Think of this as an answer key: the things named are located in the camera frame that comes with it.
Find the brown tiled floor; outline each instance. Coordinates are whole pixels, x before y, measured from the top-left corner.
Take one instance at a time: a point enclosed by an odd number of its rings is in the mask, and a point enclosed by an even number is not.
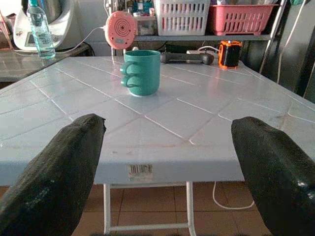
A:
[[[0,187],[0,196],[6,189],[7,187]],[[255,206],[241,211],[220,208],[212,200],[212,182],[194,183],[193,189],[195,227],[198,235],[270,235]],[[112,189],[112,225],[186,222],[185,193],[184,187]],[[252,202],[251,193],[242,182],[217,183],[216,199],[228,207],[248,206]],[[94,185],[73,236],[102,233],[103,227],[103,187]],[[186,229],[118,233],[152,236],[189,235]]]

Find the black arm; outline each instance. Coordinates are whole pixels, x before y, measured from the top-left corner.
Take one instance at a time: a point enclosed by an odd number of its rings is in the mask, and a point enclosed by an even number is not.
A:
[[[315,235],[315,164],[284,132],[252,117],[234,120],[242,172],[274,236]]]
[[[0,236],[70,236],[91,190],[104,119],[85,115],[64,127],[0,200]]]

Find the table leg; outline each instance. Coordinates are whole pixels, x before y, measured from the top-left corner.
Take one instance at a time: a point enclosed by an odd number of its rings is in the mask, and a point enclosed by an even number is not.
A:
[[[110,184],[103,184],[104,194],[104,234],[110,233],[111,221],[110,221]]]
[[[192,182],[186,182],[186,197],[187,197],[187,219],[188,219],[188,229],[190,236],[196,236],[195,224],[193,219],[193,191]]]

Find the plastic bottle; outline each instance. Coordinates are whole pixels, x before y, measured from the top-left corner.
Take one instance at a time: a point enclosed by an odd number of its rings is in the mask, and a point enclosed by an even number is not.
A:
[[[38,6],[37,0],[29,0],[27,16],[31,24],[38,56],[42,59],[54,58],[56,55],[45,12]]]

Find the metal table frame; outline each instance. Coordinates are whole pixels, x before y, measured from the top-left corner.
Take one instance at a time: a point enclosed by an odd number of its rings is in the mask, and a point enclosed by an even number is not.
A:
[[[111,226],[110,213],[110,190],[115,188],[139,188],[139,187],[165,187],[165,186],[182,186],[186,185],[187,198],[187,223],[175,224],[147,224],[147,225],[128,225],[128,226]],[[169,184],[139,184],[139,185],[114,185],[104,184],[104,234],[107,235],[111,231],[127,231],[127,230],[161,230],[161,229],[182,229],[188,228],[190,236],[196,236],[194,219],[193,219],[193,190],[192,182],[187,181],[183,183],[169,183]]]

